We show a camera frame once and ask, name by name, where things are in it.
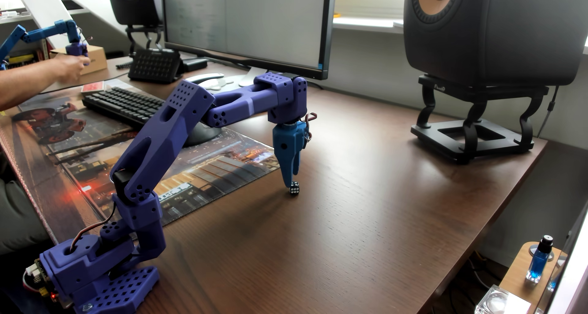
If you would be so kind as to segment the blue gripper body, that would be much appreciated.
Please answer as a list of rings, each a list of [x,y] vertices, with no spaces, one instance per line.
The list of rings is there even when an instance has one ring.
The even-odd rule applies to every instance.
[[[277,124],[273,128],[273,146],[277,157],[299,157],[305,143],[304,122]]]

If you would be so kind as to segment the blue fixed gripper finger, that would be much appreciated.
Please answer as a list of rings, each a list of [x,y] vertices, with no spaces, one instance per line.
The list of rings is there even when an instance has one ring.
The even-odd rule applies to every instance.
[[[279,165],[281,168],[284,185],[290,188],[293,182],[293,162],[294,155],[279,155]]]

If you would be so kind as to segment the person's hand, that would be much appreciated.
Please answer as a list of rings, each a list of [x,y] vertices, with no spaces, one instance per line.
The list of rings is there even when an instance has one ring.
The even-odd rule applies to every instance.
[[[79,80],[91,59],[85,55],[58,54],[48,62],[55,83],[74,83]]]

